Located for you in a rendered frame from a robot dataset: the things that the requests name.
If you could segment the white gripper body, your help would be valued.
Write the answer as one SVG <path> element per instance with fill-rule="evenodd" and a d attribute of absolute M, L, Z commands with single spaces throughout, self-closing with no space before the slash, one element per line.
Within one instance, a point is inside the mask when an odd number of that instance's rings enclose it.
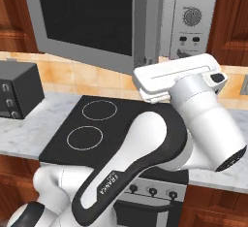
<path fill-rule="evenodd" d="M 216 59 L 207 53 L 138 67 L 133 83 L 144 102 L 156 104 L 170 98 L 169 90 L 177 78 L 192 74 L 221 71 Z"/>

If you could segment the grey microwave door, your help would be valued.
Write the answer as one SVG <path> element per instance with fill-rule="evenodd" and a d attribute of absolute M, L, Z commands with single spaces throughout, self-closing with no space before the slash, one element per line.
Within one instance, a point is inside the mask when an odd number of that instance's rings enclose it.
<path fill-rule="evenodd" d="M 147 65 L 147 0 L 26 1 L 39 51 L 127 75 Z"/>

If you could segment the steel oven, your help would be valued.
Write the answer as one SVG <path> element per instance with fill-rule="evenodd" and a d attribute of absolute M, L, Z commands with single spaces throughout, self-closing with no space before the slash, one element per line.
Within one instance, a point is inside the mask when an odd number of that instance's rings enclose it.
<path fill-rule="evenodd" d="M 114 205 L 117 227 L 179 227 L 188 183 L 187 171 L 142 173 Z"/>

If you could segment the brown wooden base cupboard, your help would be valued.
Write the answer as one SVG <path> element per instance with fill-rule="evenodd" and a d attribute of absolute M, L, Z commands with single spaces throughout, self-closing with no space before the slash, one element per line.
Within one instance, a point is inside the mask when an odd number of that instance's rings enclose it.
<path fill-rule="evenodd" d="M 23 204 L 38 199 L 33 176 L 38 160 L 0 154 L 0 221 L 7 220 Z"/>
<path fill-rule="evenodd" d="M 178 227 L 248 227 L 248 194 L 188 185 Z"/>

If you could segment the black hob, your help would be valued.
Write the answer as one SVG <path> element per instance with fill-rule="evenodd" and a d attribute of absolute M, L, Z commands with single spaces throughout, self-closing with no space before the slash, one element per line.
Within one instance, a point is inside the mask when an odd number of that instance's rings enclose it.
<path fill-rule="evenodd" d="M 144 112 L 159 114 L 167 124 L 173 156 L 186 146 L 182 117 L 167 103 L 82 96 L 39 156 L 42 164 L 68 165 L 98 171 L 120 149 L 135 118 Z"/>

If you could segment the black toaster oven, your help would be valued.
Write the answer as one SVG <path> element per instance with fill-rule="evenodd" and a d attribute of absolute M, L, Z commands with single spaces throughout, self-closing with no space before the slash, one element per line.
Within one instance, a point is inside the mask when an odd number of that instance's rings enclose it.
<path fill-rule="evenodd" d="M 24 119 L 44 98 L 36 63 L 0 61 L 0 117 Z"/>

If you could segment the round grey microwave dial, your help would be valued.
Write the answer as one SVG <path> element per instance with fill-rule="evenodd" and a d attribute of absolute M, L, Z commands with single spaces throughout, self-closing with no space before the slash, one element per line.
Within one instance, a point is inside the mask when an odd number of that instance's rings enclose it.
<path fill-rule="evenodd" d="M 201 19 L 202 12 L 198 8 L 188 8 L 183 15 L 183 21 L 187 26 L 195 26 Z"/>

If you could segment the brown wooden cupboard door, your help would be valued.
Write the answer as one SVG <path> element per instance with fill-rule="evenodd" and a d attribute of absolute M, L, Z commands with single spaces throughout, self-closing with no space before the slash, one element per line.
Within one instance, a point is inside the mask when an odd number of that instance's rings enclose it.
<path fill-rule="evenodd" d="M 248 67 L 248 0 L 216 0 L 207 52 L 221 65 Z"/>
<path fill-rule="evenodd" d="M 26 0 L 0 0 L 0 51 L 38 52 Z"/>

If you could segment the grey wall socket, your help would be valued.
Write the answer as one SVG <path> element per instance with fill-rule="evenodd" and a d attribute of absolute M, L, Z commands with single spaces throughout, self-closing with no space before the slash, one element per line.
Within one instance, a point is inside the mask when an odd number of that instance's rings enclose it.
<path fill-rule="evenodd" d="M 248 95 L 248 74 L 244 77 L 244 81 L 240 89 L 240 95 Z"/>

